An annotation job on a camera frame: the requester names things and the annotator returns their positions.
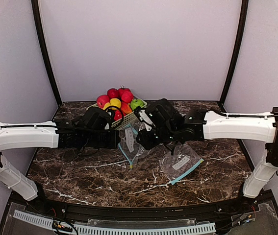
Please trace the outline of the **large clear zip bag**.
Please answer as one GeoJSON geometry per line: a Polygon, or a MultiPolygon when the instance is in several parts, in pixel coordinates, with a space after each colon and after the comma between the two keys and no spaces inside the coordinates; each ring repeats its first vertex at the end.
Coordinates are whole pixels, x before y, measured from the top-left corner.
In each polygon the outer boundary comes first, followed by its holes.
{"type": "Polygon", "coordinates": [[[121,141],[118,144],[118,148],[127,159],[130,169],[133,169],[140,159],[147,157],[150,153],[136,140],[138,132],[144,128],[145,125],[136,120],[128,123],[119,131],[121,141]]]}

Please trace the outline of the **yellow wrinkled banana-like fruit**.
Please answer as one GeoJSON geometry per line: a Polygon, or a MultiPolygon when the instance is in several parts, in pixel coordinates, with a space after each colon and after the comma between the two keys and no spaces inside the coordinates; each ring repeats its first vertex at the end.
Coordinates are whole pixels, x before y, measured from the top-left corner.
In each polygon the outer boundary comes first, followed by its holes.
{"type": "Polygon", "coordinates": [[[108,107],[110,107],[111,106],[111,104],[110,104],[110,102],[108,102],[108,103],[106,103],[104,106],[103,106],[103,110],[106,110],[108,107]]]}

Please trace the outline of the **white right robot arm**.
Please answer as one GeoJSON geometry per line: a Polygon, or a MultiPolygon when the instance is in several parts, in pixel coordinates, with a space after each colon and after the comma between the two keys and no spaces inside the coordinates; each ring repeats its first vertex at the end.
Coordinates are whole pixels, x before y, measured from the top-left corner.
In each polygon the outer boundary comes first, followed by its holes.
{"type": "Polygon", "coordinates": [[[265,143],[263,157],[243,184],[242,194],[246,198],[256,198],[278,170],[278,107],[260,114],[191,110],[183,116],[163,98],[147,108],[135,108],[134,113],[145,125],[136,141],[146,150],[173,141],[184,144],[238,139],[265,143]]]}

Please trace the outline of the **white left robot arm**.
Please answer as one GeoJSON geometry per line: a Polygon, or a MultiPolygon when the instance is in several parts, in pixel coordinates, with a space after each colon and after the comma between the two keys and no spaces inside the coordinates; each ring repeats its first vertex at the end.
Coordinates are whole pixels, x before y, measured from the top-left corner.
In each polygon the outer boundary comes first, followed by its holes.
{"type": "Polygon", "coordinates": [[[42,187],[17,170],[2,152],[36,147],[116,149],[121,139],[112,122],[113,117],[109,113],[96,107],[72,120],[55,119],[29,124],[0,122],[0,181],[27,201],[44,198],[42,187]]]}

